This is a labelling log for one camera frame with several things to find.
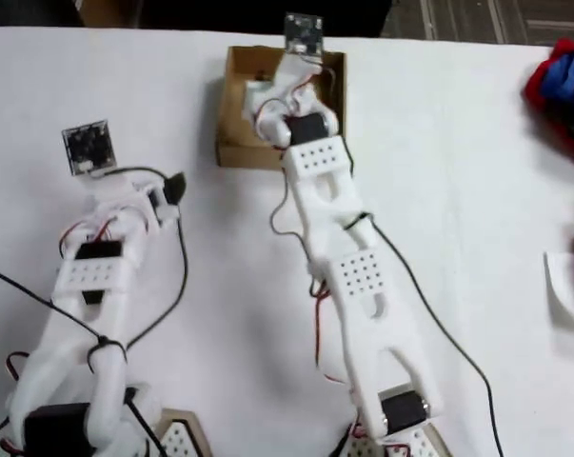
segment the perforated plate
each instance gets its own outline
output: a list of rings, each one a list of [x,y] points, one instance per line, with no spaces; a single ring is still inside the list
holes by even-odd
[[[349,167],[344,140],[339,135],[291,146],[285,153],[283,163],[289,174],[298,179]]]
[[[410,432],[399,435],[400,441],[392,445],[409,445],[411,457],[451,457],[445,443],[432,425],[416,428]],[[398,447],[388,448],[389,457],[406,457],[406,449]],[[340,457],[385,457],[381,447],[368,438],[354,438],[350,436],[346,447]]]
[[[384,288],[380,260],[373,248],[334,260],[328,270],[333,286],[346,298],[375,295]]]
[[[56,293],[124,289],[132,268],[121,257],[65,261],[58,273]]]

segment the white 3d-printed robotic arm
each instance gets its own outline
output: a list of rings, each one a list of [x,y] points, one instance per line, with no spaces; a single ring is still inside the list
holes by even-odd
[[[309,16],[303,17],[300,24]],[[287,37],[289,48],[296,49]],[[378,236],[350,174],[349,154],[337,135],[337,116],[318,100],[310,82],[322,70],[317,55],[286,52],[272,83],[247,84],[243,115],[260,138],[284,151],[282,167],[303,221],[308,267],[330,290],[341,321],[353,401],[367,434],[381,442],[388,434],[419,426],[436,415],[441,400],[420,339],[412,330],[410,311],[387,288],[388,272],[376,251]],[[324,126],[321,134],[299,141],[290,128],[292,120],[303,123],[312,115],[316,126]],[[307,124],[304,129],[313,127]],[[319,191],[321,183],[328,183],[329,198]],[[331,237],[335,229],[345,230],[354,246],[336,243]],[[372,335],[385,319],[387,348],[380,348]]]
[[[68,415],[89,404],[81,432],[94,455],[131,456],[146,436],[125,406],[127,387],[134,387],[132,402],[148,424],[157,423],[161,408],[147,385],[127,382],[130,296],[148,242],[173,226],[179,210],[168,202],[165,183],[133,185],[110,172],[83,179],[93,209],[61,239],[64,260],[52,302],[89,329],[50,313],[9,399],[10,424],[14,444],[23,449],[30,444],[31,417],[51,415],[51,406],[65,407]]]

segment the red wire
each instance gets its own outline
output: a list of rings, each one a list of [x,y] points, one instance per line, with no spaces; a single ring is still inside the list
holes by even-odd
[[[109,226],[109,224],[111,222],[114,222],[115,219],[116,219],[115,217],[111,217],[105,224],[103,224],[102,227],[100,227],[100,230],[98,230],[98,233],[96,234],[96,236],[92,240],[92,243],[96,243],[97,241],[100,241],[100,239],[103,237],[103,235],[107,231],[107,227]]]
[[[63,251],[62,251],[62,245],[65,242],[65,240],[67,239],[67,237],[69,236],[69,234],[75,230],[75,228],[77,226],[79,226],[80,224],[83,224],[84,221],[79,221],[76,222],[75,224],[73,224],[72,226],[70,226],[69,228],[67,228],[67,230],[63,233],[63,235],[60,237],[60,241],[58,242],[58,248],[60,249],[60,255],[61,257],[64,255]]]
[[[316,307],[314,311],[314,322],[316,327],[316,344],[314,350],[314,363],[319,368],[321,354],[321,304],[331,294],[329,290],[320,290],[316,297]]]
[[[9,455],[14,456],[23,456],[25,455],[24,450],[20,450],[18,448],[16,448],[16,446],[14,446],[10,440],[8,440],[7,438],[1,438],[0,439],[0,448],[2,448],[3,450],[5,450]]]

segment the red fabric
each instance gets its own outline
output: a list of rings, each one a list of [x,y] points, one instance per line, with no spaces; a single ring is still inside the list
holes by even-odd
[[[548,68],[564,54],[568,54],[570,52],[574,52],[574,41],[568,40],[567,38],[562,38],[556,43],[555,48],[553,48],[549,58],[542,62],[542,64],[536,68],[534,74],[530,76],[530,79],[527,81],[527,84],[524,88],[524,97],[535,109],[544,111],[546,107],[546,100],[541,95],[541,84],[543,83],[543,79]],[[558,135],[560,135],[564,142],[574,150],[574,138],[572,135],[570,135],[568,128],[558,121],[551,119],[548,121],[551,127],[558,133]]]

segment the floor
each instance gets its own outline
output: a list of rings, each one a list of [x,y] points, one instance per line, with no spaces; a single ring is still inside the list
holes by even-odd
[[[394,0],[384,37],[552,45],[574,38],[574,0]]]

